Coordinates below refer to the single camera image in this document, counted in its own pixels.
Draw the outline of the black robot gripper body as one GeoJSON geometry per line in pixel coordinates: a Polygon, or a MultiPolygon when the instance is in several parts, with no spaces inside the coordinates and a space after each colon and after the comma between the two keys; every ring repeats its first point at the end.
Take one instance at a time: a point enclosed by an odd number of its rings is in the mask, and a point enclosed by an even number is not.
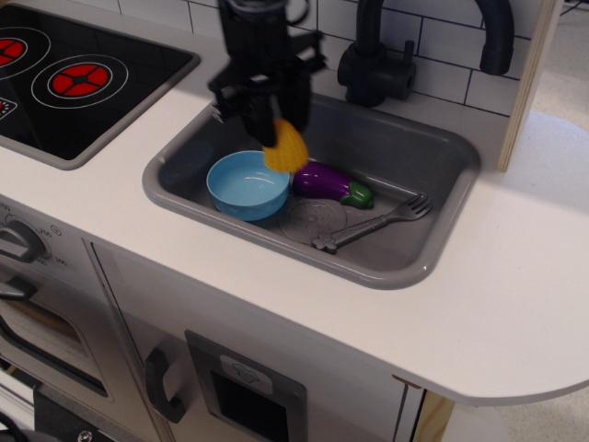
{"type": "Polygon", "coordinates": [[[311,76],[326,67],[321,32],[289,33],[306,17],[308,6],[291,21],[285,1],[219,1],[217,5],[229,56],[228,64],[208,83],[218,119],[239,114],[250,96],[277,98],[288,75],[305,72],[311,82],[311,76]]]}

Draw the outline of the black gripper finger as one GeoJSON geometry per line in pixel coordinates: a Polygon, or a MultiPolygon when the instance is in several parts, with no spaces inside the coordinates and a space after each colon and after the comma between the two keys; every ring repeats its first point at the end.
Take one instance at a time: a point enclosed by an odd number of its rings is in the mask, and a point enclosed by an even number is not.
{"type": "Polygon", "coordinates": [[[250,136],[264,147],[275,146],[276,132],[268,96],[250,96],[246,99],[240,114],[245,129],[250,136]]]}
{"type": "Polygon", "coordinates": [[[308,124],[310,97],[310,76],[305,72],[286,76],[277,93],[281,116],[298,132],[302,132],[308,124]]]}

